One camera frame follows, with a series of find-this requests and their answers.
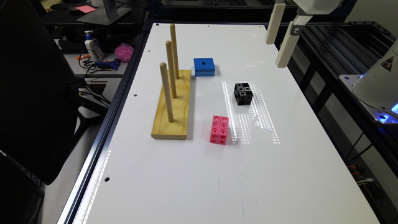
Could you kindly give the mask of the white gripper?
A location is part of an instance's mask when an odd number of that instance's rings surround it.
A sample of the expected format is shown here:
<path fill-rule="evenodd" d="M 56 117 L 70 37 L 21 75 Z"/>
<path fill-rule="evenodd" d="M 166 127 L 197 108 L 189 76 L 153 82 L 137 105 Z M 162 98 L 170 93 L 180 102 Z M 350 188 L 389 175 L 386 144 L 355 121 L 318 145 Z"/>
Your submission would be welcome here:
<path fill-rule="evenodd" d="M 299 40 L 300 33 L 304 25 L 312 18 L 312 15 L 330 14 L 338 7 L 340 0 L 293 0 L 293 2 L 306 14 L 310 15 L 297 15 L 296 18 L 290 22 L 275 61 L 278 68 L 285 68 L 287 66 Z M 275 42 L 284 10 L 284 2 L 277 2 L 274 4 L 265 38 L 266 44 L 268 45 L 274 44 Z"/>

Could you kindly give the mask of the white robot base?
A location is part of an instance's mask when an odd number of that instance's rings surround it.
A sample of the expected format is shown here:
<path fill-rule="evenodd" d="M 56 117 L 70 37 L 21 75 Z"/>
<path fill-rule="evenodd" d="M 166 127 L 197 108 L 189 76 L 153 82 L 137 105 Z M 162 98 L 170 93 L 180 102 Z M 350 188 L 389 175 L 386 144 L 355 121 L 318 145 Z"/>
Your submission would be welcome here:
<path fill-rule="evenodd" d="M 366 73 L 339 79 L 377 123 L 397 124 L 397 42 Z"/>

